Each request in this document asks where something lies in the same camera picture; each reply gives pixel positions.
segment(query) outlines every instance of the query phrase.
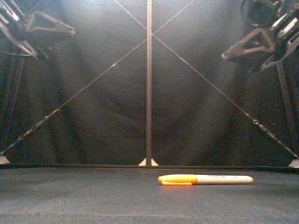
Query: metal rod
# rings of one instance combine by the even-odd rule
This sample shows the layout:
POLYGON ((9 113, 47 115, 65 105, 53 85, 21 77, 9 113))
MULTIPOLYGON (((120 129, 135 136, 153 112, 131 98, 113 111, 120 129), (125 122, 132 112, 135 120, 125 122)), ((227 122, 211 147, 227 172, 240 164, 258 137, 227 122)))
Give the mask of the metal rod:
POLYGON ((147 0, 145 166, 152 166, 152 0, 147 0))
POLYGON ((283 102, 284 102, 284 115, 286 115, 286 121, 288 126, 288 134, 291 138, 294 151, 298 153, 299 144, 298 144, 298 131, 295 128, 295 115, 292 112, 292 103, 290 99, 290 93, 288 93, 288 88, 286 83, 284 66, 282 62, 276 63, 275 69, 276 69, 276 75, 279 79, 280 91, 282 91, 283 102))

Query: black curtain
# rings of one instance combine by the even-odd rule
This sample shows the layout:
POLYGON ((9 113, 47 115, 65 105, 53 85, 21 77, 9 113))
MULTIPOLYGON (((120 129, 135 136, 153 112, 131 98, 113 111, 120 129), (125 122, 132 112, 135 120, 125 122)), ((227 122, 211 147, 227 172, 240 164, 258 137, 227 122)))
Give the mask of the black curtain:
MULTIPOLYGON (((292 160, 214 87, 290 144, 276 70, 248 75, 220 57, 252 29, 239 6, 238 0, 153 1, 159 165, 292 160)), ((41 10, 76 36, 52 47, 48 60, 25 61, 9 142, 68 103, 7 156, 19 163, 137 165, 145 158, 145 1, 45 0, 41 10)))

